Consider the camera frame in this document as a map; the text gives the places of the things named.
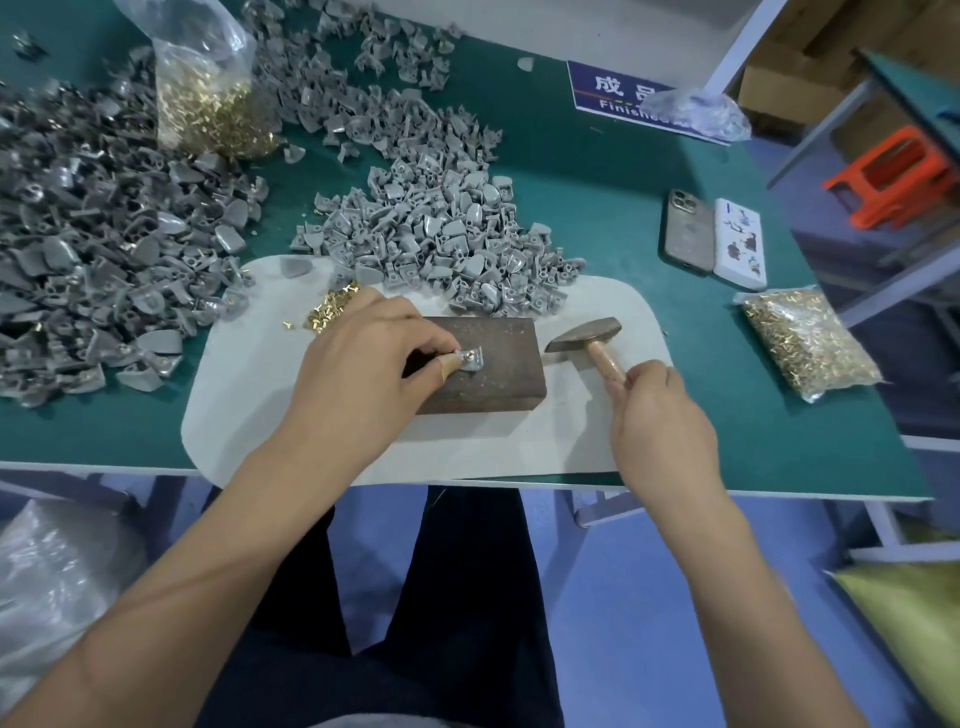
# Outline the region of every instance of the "phone case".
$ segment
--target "phone case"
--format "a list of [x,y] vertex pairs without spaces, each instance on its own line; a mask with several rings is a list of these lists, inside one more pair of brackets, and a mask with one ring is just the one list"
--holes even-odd
[[710,273],[715,261],[713,209],[681,189],[666,201],[663,252],[683,265]]
[[767,287],[760,215],[720,198],[715,203],[716,265],[713,272],[752,291]]

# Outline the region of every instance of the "left hand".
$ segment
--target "left hand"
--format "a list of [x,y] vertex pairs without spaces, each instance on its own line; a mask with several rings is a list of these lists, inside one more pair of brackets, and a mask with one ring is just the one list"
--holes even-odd
[[404,379],[407,357],[417,349],[445,354],[460,344],[407,299],[361,288],[310,343],[290,407],[264,447],[323,466],[346,488],[459,367],[459,357],[438,356]]

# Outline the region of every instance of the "blue sign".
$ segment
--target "blue sign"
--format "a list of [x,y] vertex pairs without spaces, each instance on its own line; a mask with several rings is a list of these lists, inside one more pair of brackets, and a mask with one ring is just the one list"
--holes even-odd
[[567,61],[573,105],[580,111],[589,111],[601,116],[611,116],[621,121],[642,124],[645,127],[681,133],[715,144],[730,146],[729,142],[694,132],[685,124],[663,121],[639,108],[647,96],[657,91],[669,91],[673,86],[658,84],[649,79],[639,79],[624,73],[613,73],[603,68]]

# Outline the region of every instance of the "cardboard box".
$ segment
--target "cardboard box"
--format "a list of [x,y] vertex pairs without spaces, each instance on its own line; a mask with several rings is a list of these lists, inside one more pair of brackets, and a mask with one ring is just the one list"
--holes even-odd
[[737,103],[797,124],[822,121],[844,92],[816,81],[812,61],[785,45],[761,41],[747,61]]
[[889,96],[880,94],[833,130],[830,138],[843,159],[850,163],[910,123],[910,117]]
[[789,0],[764,37],[802,53],[846,2],[847,0]]
[[848,0],[806,48],[822,83],[853,88],[864,68],[856,49],[877,51],[917,20],[931,0]]
[[[929,3],[879,50],[927,73],[960,83],[960,2]],[[855,111],[831,137],[843,158],[851,162],[911,123],[889,96],[880,94]]]
[[879,50],[960,84],[960,2],[935,0]]

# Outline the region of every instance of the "right hand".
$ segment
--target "right hand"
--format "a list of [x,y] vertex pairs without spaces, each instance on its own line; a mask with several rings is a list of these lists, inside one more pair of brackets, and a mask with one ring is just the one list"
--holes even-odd
[[651,516],[726,497],[716,432],[676,369],[646,361],[627,373],[626,384],[608,381],[607,391],[613,459]]

